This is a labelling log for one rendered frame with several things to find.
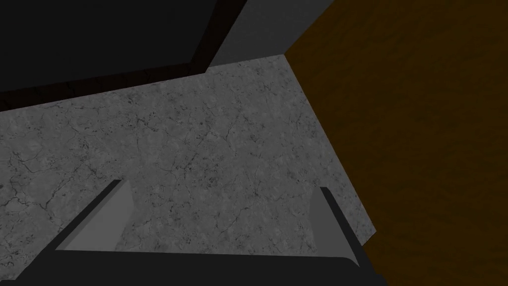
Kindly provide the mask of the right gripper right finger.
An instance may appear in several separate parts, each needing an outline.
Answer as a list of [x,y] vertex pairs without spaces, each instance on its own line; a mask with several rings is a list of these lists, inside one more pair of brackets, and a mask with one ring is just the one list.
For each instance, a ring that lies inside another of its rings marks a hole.
[[313,188],[309,220],[317,256],[362,258],[362,246],[329,189]]

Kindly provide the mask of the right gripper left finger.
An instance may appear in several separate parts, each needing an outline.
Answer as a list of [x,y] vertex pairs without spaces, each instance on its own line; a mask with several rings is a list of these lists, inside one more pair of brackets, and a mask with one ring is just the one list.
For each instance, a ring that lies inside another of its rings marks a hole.
[[55,238],[55,250],[113,251],[133,212],[128,180],[111,182]]

